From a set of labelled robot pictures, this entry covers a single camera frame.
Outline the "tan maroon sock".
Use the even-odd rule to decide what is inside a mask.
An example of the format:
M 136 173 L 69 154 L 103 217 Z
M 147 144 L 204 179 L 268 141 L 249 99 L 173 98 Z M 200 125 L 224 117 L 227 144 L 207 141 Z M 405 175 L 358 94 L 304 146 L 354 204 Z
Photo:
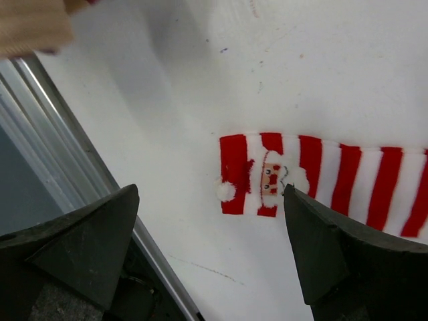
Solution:
M 74 33 L 71 15 L 95 1 L 6 0 L 1 2 L 1 59 L 22 58 L 36 51 L 54 54 Z

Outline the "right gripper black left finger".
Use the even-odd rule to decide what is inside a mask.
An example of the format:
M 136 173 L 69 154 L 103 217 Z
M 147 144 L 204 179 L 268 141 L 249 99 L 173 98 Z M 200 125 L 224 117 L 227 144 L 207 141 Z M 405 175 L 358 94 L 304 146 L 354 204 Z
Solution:
M 129 185 L 1 236 L 2 320 L 101 320 L 112 305 L 139 205 Z

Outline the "red white striped sock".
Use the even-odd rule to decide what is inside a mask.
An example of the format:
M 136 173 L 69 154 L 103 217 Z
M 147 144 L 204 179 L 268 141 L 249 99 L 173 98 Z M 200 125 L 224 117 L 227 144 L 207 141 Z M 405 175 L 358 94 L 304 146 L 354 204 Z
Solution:
M 385 233 L 427 238 L 427 151 L 363 148 L 278 132 L 219 140 L 221 210 L 275 217 L 288 185 Z

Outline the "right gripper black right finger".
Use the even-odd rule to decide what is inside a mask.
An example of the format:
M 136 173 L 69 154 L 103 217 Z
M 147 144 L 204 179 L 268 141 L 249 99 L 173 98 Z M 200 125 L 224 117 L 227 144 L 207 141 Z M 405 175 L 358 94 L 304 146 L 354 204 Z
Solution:
M 284 191 L 304 302 L 315 320 L 426 320 L 427 246 Z

